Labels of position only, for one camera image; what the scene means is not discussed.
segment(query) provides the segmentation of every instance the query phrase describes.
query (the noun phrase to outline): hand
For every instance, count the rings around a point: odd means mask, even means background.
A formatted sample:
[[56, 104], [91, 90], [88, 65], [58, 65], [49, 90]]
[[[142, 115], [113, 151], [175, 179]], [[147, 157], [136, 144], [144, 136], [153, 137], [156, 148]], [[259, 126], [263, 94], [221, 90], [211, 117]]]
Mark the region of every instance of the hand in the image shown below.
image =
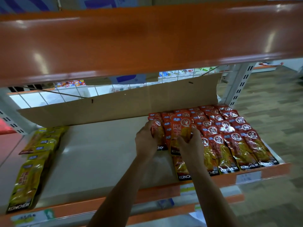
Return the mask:
[[137, 157], [144, 159], [151, 159], [157, 151], [158, 146], [158, 130], [155, 131], [154, 137], [152, 137], [151, 127], [153, 121], [148, 121], [144, 127], [142, 127], [134, 139], [136, 142]]
[[203, 169], [204, 165], [204, 145], [202, 143], [200, 131], [192, 128], [193, 136], [189, 143], [186, 143], [182, 136], [178, 136], [180, 154], [187, 168]]

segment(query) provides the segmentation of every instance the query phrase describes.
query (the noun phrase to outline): person's right hand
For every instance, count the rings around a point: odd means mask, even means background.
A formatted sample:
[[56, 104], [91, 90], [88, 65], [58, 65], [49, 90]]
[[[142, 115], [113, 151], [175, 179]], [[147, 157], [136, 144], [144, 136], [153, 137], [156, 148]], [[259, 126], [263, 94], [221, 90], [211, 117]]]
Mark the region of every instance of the person's right hand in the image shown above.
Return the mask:
[[187, 168], [204, 169], [204, 145], [200, 131], [192, 128], [193, 136], [189, 143], [186, 143], [182, 136], [177, 138], [182, 159]]

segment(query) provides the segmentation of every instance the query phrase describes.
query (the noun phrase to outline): person's left hand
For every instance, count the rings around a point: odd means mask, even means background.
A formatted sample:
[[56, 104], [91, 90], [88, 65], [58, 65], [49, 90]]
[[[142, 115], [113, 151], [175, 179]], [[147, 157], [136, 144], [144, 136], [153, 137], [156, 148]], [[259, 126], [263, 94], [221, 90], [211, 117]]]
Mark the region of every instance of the person's left hand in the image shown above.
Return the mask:
[[157, 151], [158, 130], [155, 131], [154, 137], [151, 134], [153, 120], [148, 121], [137, 133], [136, 151], [137, 157], [151, 159]]

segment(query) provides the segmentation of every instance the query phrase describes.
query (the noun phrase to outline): wire grid back panel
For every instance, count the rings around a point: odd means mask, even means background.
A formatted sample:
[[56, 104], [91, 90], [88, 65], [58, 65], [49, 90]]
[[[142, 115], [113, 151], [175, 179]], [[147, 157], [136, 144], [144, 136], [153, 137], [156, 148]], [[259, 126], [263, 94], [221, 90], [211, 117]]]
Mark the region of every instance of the wire grid back panel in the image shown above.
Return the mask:
[[32, 90], [18, 92], [15, 87], [15, 93], [8, 93], [14, 102], [20, 108], [40, 107], [55, 103], [64, 103], [77, 99], [93, 97], [98, 95], [109, 94], [117, 91], [125, 91], [128, 89], [145, 87], [153, 84], [162, 84], [172, 81], [184, 80], [203, 75], [211, 75], [221, 72], [222, 76], [229, 72], [229, 65], [218, 67], [192, 68], [183, 70], [173, 70], [167, 72], [159, 72], [157, 82], [145, 82], [138, 84], [112, 84], [112, 85], [85, 85], [83, 80], [72, 80], [61, 83], [53, 83], [53, 88], [40, 91], [33, 85]]

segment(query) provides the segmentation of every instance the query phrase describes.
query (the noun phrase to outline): stack of yellow snack packets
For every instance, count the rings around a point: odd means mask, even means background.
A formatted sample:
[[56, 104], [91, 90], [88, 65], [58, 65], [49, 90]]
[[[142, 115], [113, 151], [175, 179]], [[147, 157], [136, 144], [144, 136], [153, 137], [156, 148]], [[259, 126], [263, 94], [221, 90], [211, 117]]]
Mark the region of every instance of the stack of yellow snack packets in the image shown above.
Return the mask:
[[34, 196], [51, 166], [60, 138], [68, 127], [41, 128], [37, 130], [19, 154], [27, 154], [21, 166], [9, 200], [7, 213], [30, 208]]

